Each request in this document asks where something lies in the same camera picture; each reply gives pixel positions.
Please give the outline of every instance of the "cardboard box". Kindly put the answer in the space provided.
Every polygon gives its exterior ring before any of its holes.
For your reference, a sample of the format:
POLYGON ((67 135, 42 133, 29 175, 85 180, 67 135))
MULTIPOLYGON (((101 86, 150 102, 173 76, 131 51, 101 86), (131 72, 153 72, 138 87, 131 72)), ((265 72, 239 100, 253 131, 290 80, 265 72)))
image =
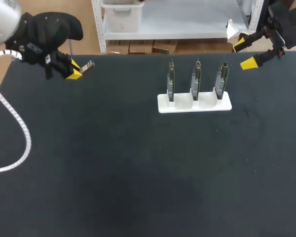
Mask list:
POLYGON ((129 53, 150 54, 152 53, 153 40, 132 40, 130 42, 129 53))
POLYGON ((178 40, 156 40, 154 42, 153 53, 173 54, 178 46, 178 40))
POLYGON ((129 40, 110 40, 107 42, 108 54, 128 54, 129 40))

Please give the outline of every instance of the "floor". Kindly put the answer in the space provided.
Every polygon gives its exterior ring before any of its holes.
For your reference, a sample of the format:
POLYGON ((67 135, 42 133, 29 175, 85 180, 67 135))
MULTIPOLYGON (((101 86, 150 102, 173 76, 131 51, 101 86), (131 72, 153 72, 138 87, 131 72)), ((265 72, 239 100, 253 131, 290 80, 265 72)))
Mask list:
MULTIPOLYGON (((84 38, 82 41, 73 41, 74 54, 100 54, 91 0, 71 1, 70 4, 67 0, 40 0, 35 3, 32 0, 18 0, 18 2, 21 4, 23 12, 27 11, 32 15, 47 11, 60 11, 76 16, 82 23, 84 38)), ((270 47, 270 42, 262 39, 246 51, 265 51, 270 47)), ((60 50, 69 53, 68 43, 61 46, 60 50)), ((178 54, 230 51, 231 44, 224 40, 184 40, 177 48, 178 54)), ((0 59, 0 83, 9 63, 9 58, 0 59)))

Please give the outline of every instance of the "black table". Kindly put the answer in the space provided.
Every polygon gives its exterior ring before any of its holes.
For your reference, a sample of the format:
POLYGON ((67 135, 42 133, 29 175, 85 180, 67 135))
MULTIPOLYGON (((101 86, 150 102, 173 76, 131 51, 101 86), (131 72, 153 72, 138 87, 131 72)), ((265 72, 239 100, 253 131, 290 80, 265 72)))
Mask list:
MULTIPOLYGON (((1 91, 33 148, 0 174, 0 237, 296 237, 296 52, 250 56, 225 55, 232 111, 195 114, 158 112, 171 57, 77 56, 96 63, 79 81, 12 63, 1 91)), ((222 54, 173 56, 176 92, 197 57, 212 90, 222 54)), ((0 167, 24 147, 0 104, 0 167)))

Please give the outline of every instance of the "white holder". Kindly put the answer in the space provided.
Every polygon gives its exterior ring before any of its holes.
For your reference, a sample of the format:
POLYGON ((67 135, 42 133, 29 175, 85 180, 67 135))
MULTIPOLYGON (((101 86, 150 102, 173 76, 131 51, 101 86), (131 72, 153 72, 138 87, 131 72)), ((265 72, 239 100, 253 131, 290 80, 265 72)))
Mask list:
POLYGON ((168 94, 158 95, 159 112, 186 113, 228 111, 232 109, 231 101, 227 92, 223 93, 221 100, 217 99, 215 88, 212 92, 200 92, 198 101, 193 101, 192 92, 174 94, 174 102, 169 101, 168 94))

